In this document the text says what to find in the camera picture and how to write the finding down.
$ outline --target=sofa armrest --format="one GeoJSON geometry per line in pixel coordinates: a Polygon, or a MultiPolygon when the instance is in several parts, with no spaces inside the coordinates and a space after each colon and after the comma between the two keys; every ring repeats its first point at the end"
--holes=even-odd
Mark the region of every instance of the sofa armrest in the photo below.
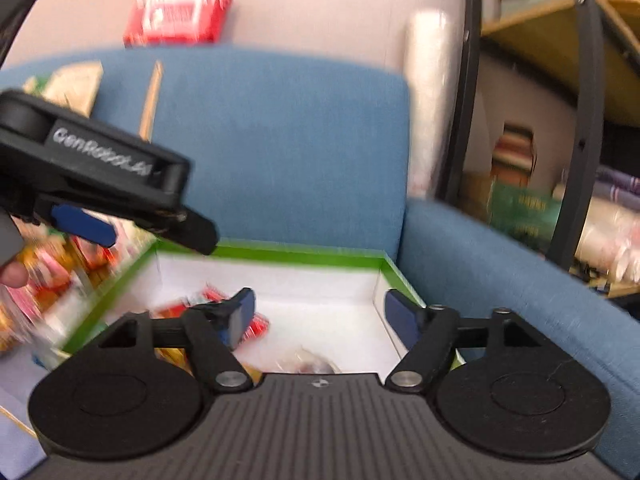
{"type": "Polygon", "coordinates": [[[597,454],[640,472],[640,324],[513,240],[435,202],[407,205],[398,267],[427,303],[465,317],[507,307],[608,388],[612,412],[597,454]]]}

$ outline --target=plastic wrap roll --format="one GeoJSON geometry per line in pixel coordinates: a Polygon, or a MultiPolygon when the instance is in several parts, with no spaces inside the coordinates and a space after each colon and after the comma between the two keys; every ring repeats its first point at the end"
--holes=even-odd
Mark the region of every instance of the plastic wrap roll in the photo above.
{"type": "Polygon", "coordinates": [[[409,21],[404,53],[411,95],[409,196],[433,196],[436,189],[455,104],[460,35],[458,25],[439,10],[422,10],[409,21]]]}
{"type": "MultiPolygon", "coordinates": [[[[553,197],[562,200],[564,190],[564,184],[558,184],[553,197]]],[[[606,272],[611,281],[640,283],[640,216],[592,197],[575,257],[606,272]]]]}

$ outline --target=red snack package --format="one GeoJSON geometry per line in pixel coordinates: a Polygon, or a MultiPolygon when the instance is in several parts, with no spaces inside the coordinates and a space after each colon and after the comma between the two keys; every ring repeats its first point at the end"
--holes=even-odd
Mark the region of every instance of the red snack package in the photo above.
{"type": "MultiPolygon", "coordinates": [[[[192,296],[180,298],[180,300],[175,303],[171,303],[161,310],[156,310],[154,312],[154,317],[178,317],[190,306],[209,303],[210,301],[219,302],[223,300],[228,300],[228,297],[222,294],[222,292],[217,290],[214,286],[207,285],[204,290],[201,290],[192,296]]],[[[242,335],[241,343],[262,337],[268,332],[269,326],[270,322],[266,317],[261,314],[254,314],[254,318],[251,320],[249,326],[242,335]]]]}
{"type": "Polygon", "coordinates": [[[251,339],[258,339],[259,337],[262,337],[268,332],[270,324],[269,320],[262,314],[254,314],[254,318],[244,331],[240,344],[251,339]]]}
{"type": "Polygon", "coordinates": [[[180,300],[171,303],[161,310],[157,310],[154,313],[155,317],[178,317],[190,306],[200,305],[202,303],[209,303],[209,301],[222,301],[226,300],[226,296],[222,294],[215,287],[207,285],[204,290],[199,291],[192,296],[186,296],[180,298],[180,300]]]}
{"type": "Polygon", "coordinates": [[[124,31],[124,45],[215,43],[232,2],[136,0],[124,31]]]}

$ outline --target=red box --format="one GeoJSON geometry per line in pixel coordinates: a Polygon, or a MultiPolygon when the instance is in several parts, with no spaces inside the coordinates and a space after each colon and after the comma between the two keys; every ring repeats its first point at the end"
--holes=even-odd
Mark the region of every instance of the red box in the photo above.
{"type": "Polygon", "coordinates": [[[233,0],[136,0],[125,46],[215,43],[233,0]]]}

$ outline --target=wooden stick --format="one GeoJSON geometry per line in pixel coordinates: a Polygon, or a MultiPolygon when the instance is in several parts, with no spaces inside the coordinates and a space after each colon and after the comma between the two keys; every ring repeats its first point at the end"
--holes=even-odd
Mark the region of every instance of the wooden stick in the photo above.
{"type": "Polygon", "coordinates": [[[33,431],[29,426],[27,426],[23,421],[17,418],[13,413],[11,413],[6,408],[0,406],[0,413],[2,413],[6,418],[8,418],[12,423],[14,423],[18,428],[23,430],[25,433],[30,434],[33,438],[37,438],[36,432],[33,431]]]}
{"type": "Polygon", "coordinates": [[[154,118],[156,117],[156,106],[158,104],[158,96],[160,94],[160,83],[162,82],[162,73],[164,69],[160,60],[156,61],[149,87],[146,90],[145,106],[142,108],[142,117],[140,119],[140,128],[138,135],[146,142],[151,142],[151,136],[154,130],[154,118]]]}

